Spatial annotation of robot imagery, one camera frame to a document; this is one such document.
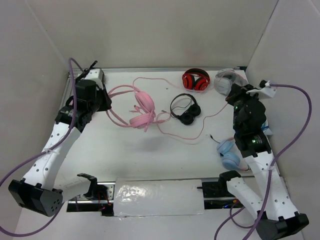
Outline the pink wired headphones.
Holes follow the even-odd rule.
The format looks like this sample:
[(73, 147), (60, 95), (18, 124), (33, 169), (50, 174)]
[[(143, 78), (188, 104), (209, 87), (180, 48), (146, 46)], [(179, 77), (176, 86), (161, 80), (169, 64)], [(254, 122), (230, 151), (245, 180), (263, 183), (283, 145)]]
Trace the pink wired headphones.
[(114, 88), (112, 88), (110, 91), (108, 91), (108, 96), (110, 98), (113, 98), (115, 96), (124, 95), (127, 93), (133, 93), (135, 100), (137, 101), (137, 105), (133, 106), (133, 110), (131, 110), (131, 113), (138, 113), (139, 116), (133, 117), (129, 120), (129, 122), (126, 122), (123, 120), (118, 114), (114, 112), (114, 110), (106, 110), (107, 117), (117, 126), (121, 128), (133, 128), (133, 129), (143, 129), (144, 132), (147, 132), (149, 129), (149, 126), (152, 124), (156, 124), (158, 130), (167, 136), (170, 137), (176, 137), (181, 140), (187, 140), (187, 141), (193, 141), (197, 140), (205, 130), (206, 126), (206, 119), (213, 118), (218, 116), (225, 108), (226, 105), (223, 105), (223, 107), (215, 114), (212, 115), (206, 115), (202, 120), (202, 128), (199, 132), (199, 134), (196, 137), (182, 137), (177, 134), (172, 134), (169, 132), (164, 132), (160, 124), (168, 122), (170, 119), (173, 118), (172, 113), (168, 113), (167, 111), (163, 111), (159, 114), (156, 114), (156, 106), (154, 103), (154, 100), (152, 97), (146, 93), (145, 91), (140, 90), (138, 87), (135, 86), (135, 80), (132, 82), (132, 84), (121, 84)]

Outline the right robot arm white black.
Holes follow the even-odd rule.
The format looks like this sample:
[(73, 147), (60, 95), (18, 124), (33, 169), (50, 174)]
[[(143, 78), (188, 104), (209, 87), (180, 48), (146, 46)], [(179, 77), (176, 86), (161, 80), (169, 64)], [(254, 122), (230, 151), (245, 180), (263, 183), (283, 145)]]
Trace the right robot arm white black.
[(262, 130), (267, 120), (266, 108), (259, 100), (265, 94), (272, 98), (279, 84), (263, 80), (257, 89), (250, 84), (232, 84), (226, 102), (233, 107), (233, 129), (235, 144), (248, 164), (263, 197), (259, 197), (234, 170), (223, 173), (224, 180), (218, 184), (223, 196), (235, 196), (242, 207), (255, 219), (244, 239), (257, 232), (262, 240), (278, 240), (301, 231), (309, 224), (306, 214), (300, 213), (292, 203), (285, 184), (275, 167), (279, 157), (303, 134), (312, 114), (312, 102), (308, 93), (300, 87), (287, 88), (302, 92), (308, 102), (308, 115), (297, 136), (274, 155), (270, 142)]

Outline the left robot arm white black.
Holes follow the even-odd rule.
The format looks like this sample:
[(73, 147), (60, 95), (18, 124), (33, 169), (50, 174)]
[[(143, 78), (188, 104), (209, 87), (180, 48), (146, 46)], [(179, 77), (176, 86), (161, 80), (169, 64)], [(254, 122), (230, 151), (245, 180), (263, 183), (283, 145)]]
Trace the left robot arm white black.
[(93, 114), (109, 110), (109, 98), (104, 80), (78, 80), (75, 97), (69, 97), (58, 111), (51, 136), (43, 154), (21, 180), (12, 180), (8, 190), (17, 204), (33, 212), (51, 217), (64, 202), (83, 195), (92, 200), (99, 193), (98, 180), (87, 173), (56, 183), (58, 171), (72, 145), (80, 137)]

